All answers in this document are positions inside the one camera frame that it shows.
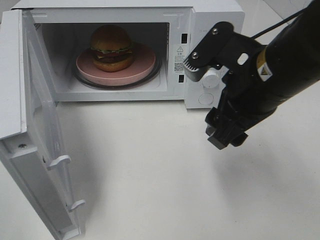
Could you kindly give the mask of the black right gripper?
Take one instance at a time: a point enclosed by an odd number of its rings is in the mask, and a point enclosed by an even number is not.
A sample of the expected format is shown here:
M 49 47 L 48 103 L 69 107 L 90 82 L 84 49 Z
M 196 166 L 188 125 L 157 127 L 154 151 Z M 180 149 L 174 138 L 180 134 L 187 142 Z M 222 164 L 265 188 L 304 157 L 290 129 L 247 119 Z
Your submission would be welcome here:
M 225 67 L 221 81 L 224 89 L 218 105 L 205 117 L 207 140 L 217 149 L 239 147 L 247 139 L 246 130 L 271 116 L 275 106 L 262 94 L 265 78 L 259 72 L 267 62 L 267 44 L 236 33 L 226 21 L 216 23 L 185 58 L 195 68 Z

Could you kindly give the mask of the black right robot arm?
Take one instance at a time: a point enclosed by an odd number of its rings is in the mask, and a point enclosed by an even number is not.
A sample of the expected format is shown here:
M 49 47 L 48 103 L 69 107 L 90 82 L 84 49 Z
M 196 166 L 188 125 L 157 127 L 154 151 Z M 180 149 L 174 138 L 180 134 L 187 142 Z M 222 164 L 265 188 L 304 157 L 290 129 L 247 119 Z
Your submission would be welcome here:
M 285 28 L 267 45 L 236 33 L 230 22 L 216 23 L 185 58 L 189 79 L 227 68 L 218 106 L 206 115 L 208 140 L 218 149 L 238 147 L 247 130 L 279 105 L 320 79 L 320 3 L 286 18 Z

